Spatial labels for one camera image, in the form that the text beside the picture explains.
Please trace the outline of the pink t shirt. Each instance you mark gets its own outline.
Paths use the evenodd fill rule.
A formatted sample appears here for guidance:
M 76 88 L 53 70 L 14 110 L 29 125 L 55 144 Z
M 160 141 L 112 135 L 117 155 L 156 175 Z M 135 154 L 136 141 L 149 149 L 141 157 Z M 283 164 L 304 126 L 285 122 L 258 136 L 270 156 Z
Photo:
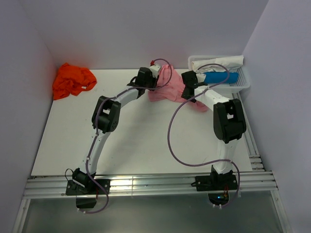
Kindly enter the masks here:
M 155 91 L 148 92 L 149 101 L 161 101 L 169 100 L 172 102 L 182 103 L 186 100 L 181 97 L 185 85 L 183 84 L 181 76 L 177 71 L 169 65 L 164 65 L 159 73 L 159 79 L 157 81 L 157 87 L 163 86 L 171 77 L 169 83 L 163 88 L 157 89 Z

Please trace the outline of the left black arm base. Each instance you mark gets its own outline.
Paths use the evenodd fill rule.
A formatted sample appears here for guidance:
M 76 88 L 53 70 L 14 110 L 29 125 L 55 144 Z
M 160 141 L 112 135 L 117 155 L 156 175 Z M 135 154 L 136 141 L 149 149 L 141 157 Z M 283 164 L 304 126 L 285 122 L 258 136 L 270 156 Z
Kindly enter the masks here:
M 99 195 L 106 196 L 105 208 L 109 201 L 110 179 L 95 179 L 95 175 L 90 178 L 86 173 L 80 171 L 79 168 L 72 170 L 70 168 L 65 171 L 65 178 L 67 180 L 66 196 L 76 197 L 76 207 L 78 211 L 98 213 L 92 211 L 97 204 Z

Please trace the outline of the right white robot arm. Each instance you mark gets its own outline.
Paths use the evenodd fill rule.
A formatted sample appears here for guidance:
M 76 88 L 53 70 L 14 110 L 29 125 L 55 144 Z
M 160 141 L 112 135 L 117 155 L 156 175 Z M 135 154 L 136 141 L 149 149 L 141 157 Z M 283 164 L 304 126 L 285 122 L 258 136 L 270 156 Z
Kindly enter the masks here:
M 242 103 L 239 99 L 229 99 L 209 89 L 206 83 L 198 81 L 194 71 L 184 72 L 181 77 L 185 85 L 182 98 L 200 102 L 213 111 L 213 130 L 218 139 L 217 154 L 220 161 L 212 167 L 216 174 L 210 177 L 210 183 L 215 189 L 221 189 L 227 183 L 225 174 L 232 170 L 231 161 L 238 141 L 246 131 Z

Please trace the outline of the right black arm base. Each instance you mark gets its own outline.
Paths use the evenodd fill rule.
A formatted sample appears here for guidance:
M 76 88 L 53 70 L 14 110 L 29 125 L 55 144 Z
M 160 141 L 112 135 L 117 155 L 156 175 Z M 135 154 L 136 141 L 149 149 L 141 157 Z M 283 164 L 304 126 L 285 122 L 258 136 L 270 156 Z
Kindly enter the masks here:
M 206 176 L 196 176 L 191 187 L 197 192 L 207 192 L 208 199 L 213 205 L 223 206 L 229 203 L 229 191 L 238 189 L 238 181 L 232 173 L 218 174 L 212 172 Z

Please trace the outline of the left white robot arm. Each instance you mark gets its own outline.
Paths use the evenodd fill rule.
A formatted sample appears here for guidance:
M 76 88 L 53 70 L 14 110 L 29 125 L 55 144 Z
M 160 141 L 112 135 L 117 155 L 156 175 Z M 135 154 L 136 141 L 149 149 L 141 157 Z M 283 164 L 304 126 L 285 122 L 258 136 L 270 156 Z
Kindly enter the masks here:
M 86 158 L 72 174 L 72 181 L 82 193 L 89 194 L 94 190 L 98 160 L 106 140 L 118 126 L 121 108 L 138 99 L 146 90 L 156 88 L 160 70 L 159 64 L 141 67 L 137 76 L 116 96 L 99 97 L 91 119 L 95 132 L 93 141 Z

